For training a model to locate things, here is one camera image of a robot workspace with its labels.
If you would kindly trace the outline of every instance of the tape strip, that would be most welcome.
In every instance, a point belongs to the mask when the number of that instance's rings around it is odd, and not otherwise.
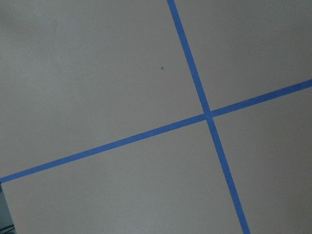
[[[0,178],[0,183],[6,183],[10,180],[14,180],[17,178],[28,176],[30,174],[37,173],[40,171],[44,171],[44,170],[47,170],[47,169],[50,169],[50,168],[53,168],[53,167],[56,167],[56,166],[59,166],[59,165],[65,164],[65,163],[69,163],[72,161],[76,161],[76,160],[82,159],[84,157],[96,155],[96,154],[99,154],[99,153],[102,153],[102,152],[105,152],[105,151],[108,151],[108,150],[111,150],[111,149],[114,149],[114,148],[117,148],[117,147],[120,147],[123,145],[127,145],[130,143],[139,141],[139,140],[143,140],[143,139],[153,137],[153,136],[165,133],[165,132],[169,132],[169,131],[174,130],[174,129],[178,129],[178,128],[182,128],[182,127],[194,124],[194,123],[198,123],[198,122],[204,121],[205,119],[206,118],[205,118],[204,114],[201,114],[201,115],[198,115],[195,117],[191,117],[191,118],[187,118],[187,119],[184,119],[184,120],[172,123],[172,124],[165,125],[163,127],[159,127],[159,128],[156,128],[156,129],[144,132],[144,133],[140,133],[140,134],[137,134],[134,136],[130,136],[130,137],[121,139],[121,140],[117,140],[117,141],[111,142],[111,143],[106,144],[106,145],[102,145],[102,146],[99,146],[99,147],[96,147],[96,148],[93,148],[90,150],[83,151],[83,152],[78,153],[78,154],[74,154],[71,156],[60,158],[58,160],[48,162],[48,163],[42,164],[40,166],[36,166],[36,167],[30,168],[30,169],[27,169],[27,170],[24,170],[21,172],[17,172],[17,173],[5,176],[3,178]]]
[[[310,87],[312,87],[312,79],[309,79],[307,81],[304,81],[295,85],[291,85],[286,88],[279,89],[279,90],[276,90],[267,94],[253,97],[245,101],[241,101],[241,102],[229,105],[229,106],[216,109],[214,111],[211,111],[212,117],[221,116],[221,115],[233,112],[233,111],[237,111],[237,110],[249,107],[249,106],[253,106],[253,105],[256,105],[256,104],[259,104],[259,103],[262,103],[262,102],[265,102],[274,98],[278,98],[287,94],[291,94],[291,93],[294,93],[303,89],[307,89]]]
[[[175,22],[176,31],[177,31],[178,36],[180,38],[180,42],[181,42],[181,45],[182,45],[182,48],[183,48],[183,51],[185,54],[185,58],[186,58],[187,63],[189,65],[189,69],[190,69],[190,72],[191,72],[191,75],[192,75],[192,78],[193,78],[193,81],[194,81],[194,84],[195,84],[195,87],[197,90],[197,94],[198,94],[201,106],[202,106],[203,111],[204,111],[205,116],[206,116],[206,121],[207,121],[211,136],[212,136],[213,141],[214,141],[214,146],[215,146],[216,152],[217,152],[218,157],[219,157],[219,161],[220,161],[220,164],[221,164],[221,167],[223,170],[223,174],[224,174],[226,182],[228,184],[228,188],[229,188],[229,191],[230,191],[230,194],[232,197],[232,201],[233,201],[233,204],[234,204],[234,207],[235,207],[238,219],[239,219],[239,223],[241,225],[243,233],[244,234],[250,234],[248,223],[247,223],[247,220],[245,218],[245,214],[244,214],[243,208],[241,206],[241,203],[240,203],[240,200],[238,197],[238,193],[237,193],[234,181],[233,181],[233,177],[232,177],[228,162],[227,162],[225,154],[224,154],[224,150],[223,150],[223,147],[221,144],[221,140],[220,140],[218,131],[215,127],[213,115],[212,115],[212,112],[210,111],[210,107],[209,107],[208,101],[206,99],[204,88],[203,88],[201,81],[200,81],[200,77],[199,77],[195,62],[194,62],[194,58],[192,56],[192,52],[190,50],[189,44],[188,44],[187,39],[186,39],[186,35],[184,32],[182,22],[180,20],[177,8],[176,8],[175,1],[174,0],[167,0],[167,2],[168,2],[168,6],[170,8],[172,18]]]

